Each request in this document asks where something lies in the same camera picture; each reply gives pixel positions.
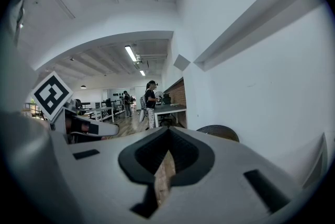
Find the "patterned pants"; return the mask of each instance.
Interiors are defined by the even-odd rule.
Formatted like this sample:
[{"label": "patterned pants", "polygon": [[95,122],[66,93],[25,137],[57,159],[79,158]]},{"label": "patterned pants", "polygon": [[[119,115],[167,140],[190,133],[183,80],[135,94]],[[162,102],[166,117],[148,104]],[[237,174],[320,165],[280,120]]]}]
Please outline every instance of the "patterned pants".
[{"label": "patterned pants", "polygon": [[153,114],[153,109],[147,108],[148,117],[149,117],[149,128],[155,128],[155,116]]}]

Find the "qr-like tag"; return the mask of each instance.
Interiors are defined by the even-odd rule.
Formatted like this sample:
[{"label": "qr-like tag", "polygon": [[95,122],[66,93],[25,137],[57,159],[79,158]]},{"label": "qr-like tag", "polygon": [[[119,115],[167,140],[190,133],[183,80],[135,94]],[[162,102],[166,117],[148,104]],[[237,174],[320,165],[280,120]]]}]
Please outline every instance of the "qr-like tag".
[{"label": "qr-like tag", "polygon": [[56,74],[50,73],[32,91],[32,96],[46,117],[52,121],[73,92]]}]

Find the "black shirt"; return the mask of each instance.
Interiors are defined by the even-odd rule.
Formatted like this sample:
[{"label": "black shirt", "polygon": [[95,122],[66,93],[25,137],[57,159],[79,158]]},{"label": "black shirt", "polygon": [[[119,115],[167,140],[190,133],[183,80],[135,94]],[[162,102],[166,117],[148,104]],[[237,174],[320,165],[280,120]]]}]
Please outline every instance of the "black shirt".
[{"label": "black shirt", "polygon": [[130,104],[130,102],[129,102],[130,98],[129,98],[129,96],[127,94],[125,95],[124,99],[125,99],[125,105],[129,105]]},{"label": "black shirt", "polygon": [[148,101],[148,98],[149,97],[152,97],[152,98],[156,98],[155,97],[155,93],[153,92],[153,90],[151,89],[148,89],[146,91],[146,105],[147,105],[147,108],[152,108],[154,109],[155,108],[155,105],[156,105],[156,102],[155,101]]}]

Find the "fluorescent light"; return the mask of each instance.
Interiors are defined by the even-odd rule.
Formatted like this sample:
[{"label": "fluorescent light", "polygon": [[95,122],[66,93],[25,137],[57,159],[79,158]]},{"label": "fluorescent light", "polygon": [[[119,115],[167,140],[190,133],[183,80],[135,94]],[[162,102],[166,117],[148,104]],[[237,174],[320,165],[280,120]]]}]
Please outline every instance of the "fluorescent light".
[{"label": "fluorescent light", "polygon": [[131,60],[133,60],[133,62],[137,62],[137,60],[136,60],[136,58],[135,58],[135,55],[134,55],[134,53],[132,52],[131,47],[130,47],[130,46],[125,46],[125,48],[126,48],[128,54],[130,55]]}]

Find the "brick wall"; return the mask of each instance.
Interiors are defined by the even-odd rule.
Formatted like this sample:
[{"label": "brick wall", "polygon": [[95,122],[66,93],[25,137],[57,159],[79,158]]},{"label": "brick wall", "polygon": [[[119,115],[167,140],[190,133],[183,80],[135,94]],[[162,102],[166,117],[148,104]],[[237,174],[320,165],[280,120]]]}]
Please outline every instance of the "brick wall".
[{"label": "brick wall", "polygon": [[[184,80],[181,80],[179,83],[165,91],[165,93],[170,94],[171,103],[180,103],[180,105],[186,106]],[[183,127],[187,128],[185,111],[178,113],[178,120]]]}]

